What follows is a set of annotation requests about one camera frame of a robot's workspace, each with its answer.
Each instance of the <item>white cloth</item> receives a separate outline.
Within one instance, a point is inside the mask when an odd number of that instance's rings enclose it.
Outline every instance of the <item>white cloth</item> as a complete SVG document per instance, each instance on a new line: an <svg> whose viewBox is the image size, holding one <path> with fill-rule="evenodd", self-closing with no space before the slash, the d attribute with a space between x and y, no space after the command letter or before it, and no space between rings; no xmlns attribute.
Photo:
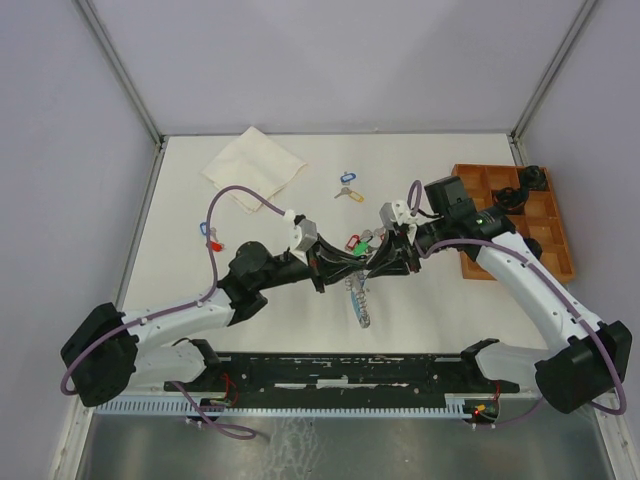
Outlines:
<svg viewBox="0 0 640 480"><path fill-rule="evenodd" d="M203 170L202 174L217 189L242 185L271 200L306 163L287 152L254 127L227 145ZM230 191L233 199L247 213L257 211L262 203L241 191Z"/></svg>

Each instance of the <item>black joint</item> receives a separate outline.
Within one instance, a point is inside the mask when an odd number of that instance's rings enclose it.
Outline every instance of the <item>black joint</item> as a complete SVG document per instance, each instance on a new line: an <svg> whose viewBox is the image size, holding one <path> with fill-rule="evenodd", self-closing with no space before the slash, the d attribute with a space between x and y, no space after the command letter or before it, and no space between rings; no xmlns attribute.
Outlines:
<svg viewBox="0 0 640 480"><path fill-rule="evenodd" d="M622 322L605 325L596 332L613 360L620 380L624 380L631 332ZM549 404L562 413L571 413L613 388L613 379L604 358L591 337L574 339L548 360L535 364L536 383Z"/></svg>
<svg viewBox="0 0 640 480"><path fill-rule="evenodd" d="M65 365L71 363L102 335L122 326L122 313L112 303L93 309L60 355ZM138 337L127 330L114 335L91 352L71 374L73 384L86 407L101 405L118 396L135 372Z"/></svg>

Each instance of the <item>red key tag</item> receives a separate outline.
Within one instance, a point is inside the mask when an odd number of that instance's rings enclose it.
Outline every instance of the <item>red key tag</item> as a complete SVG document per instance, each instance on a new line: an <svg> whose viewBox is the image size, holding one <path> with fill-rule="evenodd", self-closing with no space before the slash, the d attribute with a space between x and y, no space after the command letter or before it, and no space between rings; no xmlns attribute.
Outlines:
<svg viewBox="0 0 640 480"><path fill-rule="evenodd" d="M222 250L224 250L224 244L211 242L211 250L213 250L214 252L221 252Z"/></svg>
<svg viewBox="0 0 640 480"><path fill-rule="evenodd" d="M344 248L346 250L349 250L350 252L353 252L353 249L356 248L359 243L360 243L360 237L358 235L351 235L351 238L349 239L349 241L347 242Z"/></svg>

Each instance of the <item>keys on table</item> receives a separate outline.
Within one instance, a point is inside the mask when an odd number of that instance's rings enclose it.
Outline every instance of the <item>keys on table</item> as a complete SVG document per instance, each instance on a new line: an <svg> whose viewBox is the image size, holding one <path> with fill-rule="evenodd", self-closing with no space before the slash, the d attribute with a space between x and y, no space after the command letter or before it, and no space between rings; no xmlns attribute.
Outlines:
<svg viewBox="0 0 640 480"><path fill-rule="evenodd" d="M362 203L364 201L364 197L362 195L360 195L358 192L354 192L349 187L342 187L340 193L338 193L338 195L333 198L339 198L343 195L348 195L351 200L354 200L358 203Z"/></svg>

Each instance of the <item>metal frame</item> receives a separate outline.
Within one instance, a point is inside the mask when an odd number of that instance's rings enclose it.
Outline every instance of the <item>metal frame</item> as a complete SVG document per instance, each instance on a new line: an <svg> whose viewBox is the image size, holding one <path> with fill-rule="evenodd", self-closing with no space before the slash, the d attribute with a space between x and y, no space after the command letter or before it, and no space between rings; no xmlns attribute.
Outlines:
<svg viewBox="0 0 640 480"><path fill-rule="evenodd" d="M140 208L140 214L135 226L133 239L124 265L122 280L115 291L115 303L121 308L129 285L135 257L138 252L144 224L149 212L153 193L158 180L162 161L166 150L166 138L159 130L153 117L148 111L138 93L131 76L127 72L124 63L120 59L113 42L107 32L104 23L100 20L96 7L91 0L71 0L78 10L82 21L91 32L97 46L104 55L116 80L123 89L125 96L135 109L141 122L145 126L149 136L156 144L153 165L146 185L144 199ZM516 165L528 165L526 151L522 139L535 117L540 106L547 97L555 80L557 79L567 58L575 48L578 40L584 33L589 21L593 18L600 0L585 0L576 17L574 18L567 34L556 50L553 58L548 64L540 81L538 82L532 96L525 105L522 114L514 125L511 133L507 133L509 147L511 149L514 163ZM452 132L419 132L419 133L452 133ZM54 461L50 470L51 479L75 478L82 455L93 409L85 408L79 399L74 399L70 405L68 416L60 437L58 448L56 449ZM605 415L600 412L596 415L600 429L605 441L607 452L617 478L640 479L640 459L638 452L633 445L629 428L624 418Z"/></svg>
<svg viewBox="0 0 640 480"><path fill-rule="evenodd" d="M149 110L147 110L147 107L142 101L142 97L136 90L136 87L131 80L131 76L127 72L122 60L120 60L120 56L113 46L113 42L107 33L104 22L102 22L98 17L98 11L93 5L93 2L91 0L72 0L72 2L78 10L84 24L89 29L89 32L93 35L96 45L102 51L105 60L109 64L109 67L111 67L111 71L122 87L127 99L131 102L131 105L138 114L138 117L140 117L140 121L145 126L149 136L156 145L162 144L162 134L151 117Z"/></svg>
<svg viewBox="0 0 640 480"><path fill-rule="evenodd" d="M553 86L554 81L558 77L560 70L564 66L569 58L569 55L575 48L578 40L584 33L589 21L593 18L593 15L600 4L600 0L585 0L578 11L578 14L573 20L573 23L569 27L569 31L565 35L564 39L560 43L560 46L553 55L551 62L547 66L544 74L540 78L533 95L524 107L520 118L513 127L511 137L519 140L527 131L527 128L531 124L533 117L544 102L549 90Z"/></svg>
<svg viewBox="0 0 640 480"><path fill-rule="evenodd" d="M144 225L147 221L147 215L149 215L149 208L151 207L151 200L153 199L153 193L156 190L156 184L158 183L158 176L160 175L160 169L162 167L162 161L164 160L164 153L167 148L167 141L164 141L161 146L156 146L153 165L149 172L149 179L144 191L144 197L142 199L142 205L140 206L140 213L136 220L136 225L133 231L133 238L129 244L129 252L127 254L127 260L124 265L124 271L122 272L122 280L117 287L115 293L115 306L118 310L122 309L124 303L124 297L129 288L129 281L131 280L131 274L133 272L133 265L138 255L138 248L140 247L140 240L142 239L142 233L144 232Z"/></svg>

